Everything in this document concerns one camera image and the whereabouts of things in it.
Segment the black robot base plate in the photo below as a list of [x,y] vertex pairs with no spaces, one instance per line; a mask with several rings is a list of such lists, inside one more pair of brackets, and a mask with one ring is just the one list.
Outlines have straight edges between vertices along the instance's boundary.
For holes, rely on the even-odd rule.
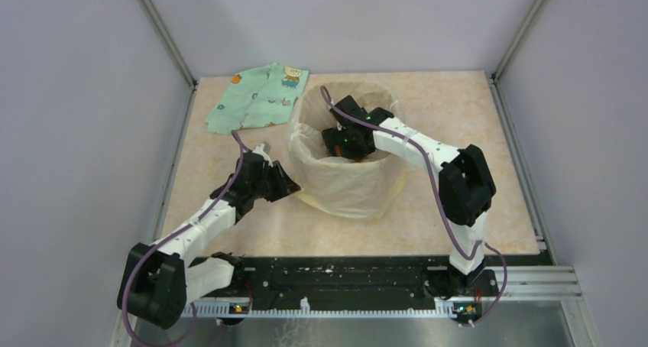
[[431,310],[442,301],[495,297],[495,273],[451,270],[446,256],[241,257],[231,285],[212,298],[242,297],[254,311],[295,310],[306,299],[315,311]]

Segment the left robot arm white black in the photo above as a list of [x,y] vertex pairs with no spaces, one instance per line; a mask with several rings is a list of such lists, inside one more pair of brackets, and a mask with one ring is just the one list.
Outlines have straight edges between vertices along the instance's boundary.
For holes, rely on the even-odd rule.
[[235,172],[174,232],[128,253],[117,306],[124,319],[136,316],[168,329],[193,301],[214,291],[235,296],[245,286],[238,259],[219,253],[198,258],[215,238],[242,220],[263,199],[273,203],[301,190],[260,148],[244,151]]

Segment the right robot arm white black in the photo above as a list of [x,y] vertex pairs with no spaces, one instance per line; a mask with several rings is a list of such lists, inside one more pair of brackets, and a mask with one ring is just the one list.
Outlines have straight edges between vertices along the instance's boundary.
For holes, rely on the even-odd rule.
[[394,113],[367,111],[351,96],[337,103],[322,94],[337,125],[322,131],[330,154],[359,160],[375,151],[395,155],[426,171],[442,224],[452,244],[439,295],[468,295],[484,270],[484,229],[497,192],[482,149],[457,148],[406,125]]

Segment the translucent yellowish trash bag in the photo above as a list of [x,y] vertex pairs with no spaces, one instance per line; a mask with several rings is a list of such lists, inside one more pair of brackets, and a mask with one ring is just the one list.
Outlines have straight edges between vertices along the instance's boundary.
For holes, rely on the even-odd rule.
[[287,151],[292,178],[306,204],[348,219],[377,219],[388,210],[407,182],[406,163],[376,151],[353,161],[327,152],[322,131],[337,121],[318,84],[306,89],[288,122]]

